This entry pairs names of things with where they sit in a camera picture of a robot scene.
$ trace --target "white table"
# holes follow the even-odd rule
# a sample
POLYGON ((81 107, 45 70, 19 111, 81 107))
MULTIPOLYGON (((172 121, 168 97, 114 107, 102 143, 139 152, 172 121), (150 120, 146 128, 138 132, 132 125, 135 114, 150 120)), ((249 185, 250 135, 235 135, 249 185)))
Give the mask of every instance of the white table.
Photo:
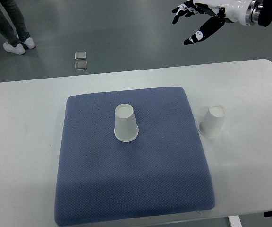
POLYGON ((54 227, 66 100, 93 92, 183 87, 196 124, 208 107, 227 116, 216 139, 201 136, 212 175, 212 210, 85 226, 132 226, 272 210, 272 63, 228 62, 0 83, 0 227, 54 227))

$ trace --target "blue cushion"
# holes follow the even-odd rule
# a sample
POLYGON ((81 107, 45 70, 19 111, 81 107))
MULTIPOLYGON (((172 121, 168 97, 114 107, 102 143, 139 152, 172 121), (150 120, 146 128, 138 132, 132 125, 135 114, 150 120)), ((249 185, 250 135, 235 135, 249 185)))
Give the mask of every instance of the blue cushion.
POLYGON ((181 87, 68 98, 55 197, 59 226, 215 206, 198 130, 181 87), (114 135, 115 108, 133 106, 138 137, 114 135))

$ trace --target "metal plate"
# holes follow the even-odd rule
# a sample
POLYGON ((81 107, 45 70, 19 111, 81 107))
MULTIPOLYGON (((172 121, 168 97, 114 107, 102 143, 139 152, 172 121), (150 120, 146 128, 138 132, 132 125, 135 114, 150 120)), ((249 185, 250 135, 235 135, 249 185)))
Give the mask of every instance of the metal plate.
POLYGON ((83 51, 83 52, 76 52, 75 53, 75 60, 81 60, 81 59, 86 59, 87 56, 87 52, 83 51))
POLYGON ((87 68, 87 61, 77 61, 75 62, 74 70, 85 70, 87 68))

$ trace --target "small metal object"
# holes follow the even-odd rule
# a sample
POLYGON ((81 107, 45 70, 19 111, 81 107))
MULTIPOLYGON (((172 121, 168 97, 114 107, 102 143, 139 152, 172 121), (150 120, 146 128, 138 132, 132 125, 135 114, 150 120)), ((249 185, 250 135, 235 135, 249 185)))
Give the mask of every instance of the small metal object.
POLYGON ((81 59, 86 59, 87 56, 87 52, 83 51, 83 52, 76 52, 75 53, 75 60, 81 60, 81 59))
POLYGON ((74 70, 85 70, 87 69, 87 61, 76 61, 74 70))
POLYGON ((258 19, 259 19, 259 16, 260 16, 260 12, 261 12, 261 9, 263 7, 263 4, 258 4, 254 10, 253 10, 253 14, 251 15, 251 21, 254 22, 254 23, 258 23, 258 19))
POLYGON ((258 22, 259 14, 263 6, 261 3, 261 0, 253 0, 248 6, 245 15, 245 22, 247 25, 254 25, 258 22))

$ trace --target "robot finger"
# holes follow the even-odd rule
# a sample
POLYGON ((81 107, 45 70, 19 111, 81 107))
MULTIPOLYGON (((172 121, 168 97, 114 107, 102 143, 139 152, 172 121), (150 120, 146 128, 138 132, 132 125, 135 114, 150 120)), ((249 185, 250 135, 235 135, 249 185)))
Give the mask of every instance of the robot finger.
POLYGON ((199 30, 193 34, 189 39, 184 41, 184 45, 194 44, 204 41, 212 34, 218 31, 225 23, 224 16, 215 15, 206 21, 199 30))

